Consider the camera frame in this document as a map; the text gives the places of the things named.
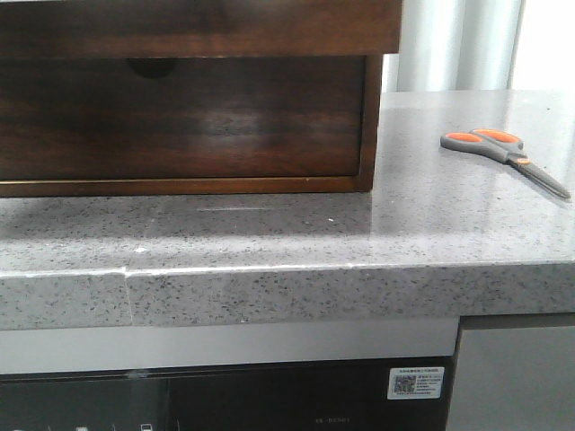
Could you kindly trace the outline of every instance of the wooden shelf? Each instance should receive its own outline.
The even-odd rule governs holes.
[[[400,11],[0,4],[0,195],[369,190],[381,54],[397,49]]]

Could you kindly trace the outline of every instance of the scissors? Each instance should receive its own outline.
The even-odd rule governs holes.
[[[523,151],[523,140],[517,136],[490,128],[476,128],[469,133],[447,133],[441,146],[455,151],[480,154],[499,163],[510,164],[533,182],[565,199],[571,194],[551,175],[537,167]]]

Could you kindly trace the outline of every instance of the gray speckled countertop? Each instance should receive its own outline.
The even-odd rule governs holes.
[[[575,94],[384,95],[372,193],[0,199],[0,329],[575,311],[575,205],[439,147],[502,128],[575,191]]]

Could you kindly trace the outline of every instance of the drawer front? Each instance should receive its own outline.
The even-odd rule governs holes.
[[[0,61],[0,180],[351,176],[363,57]]]
[[[400,23],[401,0],[0,3],[0,57],[373,55]]]

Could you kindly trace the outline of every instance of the qr code sticker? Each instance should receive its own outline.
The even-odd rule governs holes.
[[[431,400],[441,397],[443,366],[391,368],[387,384],[388,400]]]
[[[417,375],[396,375],[394,382],[395,393],[414,393]]]

